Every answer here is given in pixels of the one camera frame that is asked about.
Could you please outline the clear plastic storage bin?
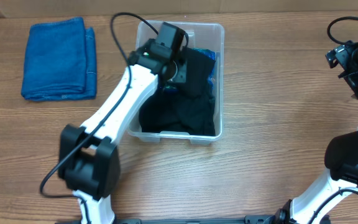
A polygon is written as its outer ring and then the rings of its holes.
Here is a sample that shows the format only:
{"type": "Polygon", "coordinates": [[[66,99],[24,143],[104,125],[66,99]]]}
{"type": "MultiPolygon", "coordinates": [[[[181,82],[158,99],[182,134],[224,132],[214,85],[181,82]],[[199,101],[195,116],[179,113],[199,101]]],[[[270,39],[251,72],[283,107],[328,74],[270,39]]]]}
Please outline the clear plastic storage bin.
{"type": "Polygon", "coordinates": [[[139,124],[139,115],[131,121],[127,132],[143,142],[160,142],[162,139],[186,139],[193,145],[208,145],[217,141],[223,132],[223,93],[224,93],[224,35],[225,30],[218,23],[171,21],[172,25],[183,29],[189,35],[189,48],[208,49],[215,53],[215,66],[211,75],[212,94],[216,104],[214,108],[215,136],[190,135],[185,132],[162,131],[144,133],[139,124]]]}

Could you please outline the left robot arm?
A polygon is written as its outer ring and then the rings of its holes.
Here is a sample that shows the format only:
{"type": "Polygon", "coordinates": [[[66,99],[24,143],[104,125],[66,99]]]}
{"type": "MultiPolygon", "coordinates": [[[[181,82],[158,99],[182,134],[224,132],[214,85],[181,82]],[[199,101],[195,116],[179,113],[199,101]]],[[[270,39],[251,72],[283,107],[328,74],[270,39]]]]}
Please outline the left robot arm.
{"type": "Polygon", "coordinates": [[[131,52],[121,81],[100,109],[80,127],[63,129],[58,176],[78,200],[80,223],[114,223],[111,192],[121,174],[119,141],[160,85],[186,81],[184,40],[183,29],[162,23],[156,38],[131,52]]]}

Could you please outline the blue denim jeans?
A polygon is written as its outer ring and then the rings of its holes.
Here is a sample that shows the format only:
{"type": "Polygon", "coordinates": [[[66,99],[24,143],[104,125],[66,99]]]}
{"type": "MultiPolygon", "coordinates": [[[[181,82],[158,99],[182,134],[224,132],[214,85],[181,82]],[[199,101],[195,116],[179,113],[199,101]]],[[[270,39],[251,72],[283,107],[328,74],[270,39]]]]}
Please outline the blue denim jeans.
{"type": "Polygon", "coordinates": [[[96,94],[96,39],[83,18],[32,25],[24,57],[23,98],[90,100],[96,94]]]}

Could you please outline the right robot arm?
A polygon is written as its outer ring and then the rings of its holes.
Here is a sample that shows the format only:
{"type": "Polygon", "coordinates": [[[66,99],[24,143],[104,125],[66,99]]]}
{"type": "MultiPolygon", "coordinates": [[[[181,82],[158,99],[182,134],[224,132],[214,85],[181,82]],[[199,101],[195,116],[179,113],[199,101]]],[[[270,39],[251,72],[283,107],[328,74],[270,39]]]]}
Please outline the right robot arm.
{"type": "MultiPolygon", "coordinates": [[[[340,17],[330,25],[343,20],[358,21],[358,17],[340,17]]],[[[326,60],[331,68],[342,67],[338,77],[344,79],[358,100],[358,42],[337,44],[326,54],[326,60]]],[[[330,141],[324,165],[323,173],[300,196],[289,200],[262,223],[330,223],[329,211],[347,196],[358,195],[358,127],[330,141]]]]}

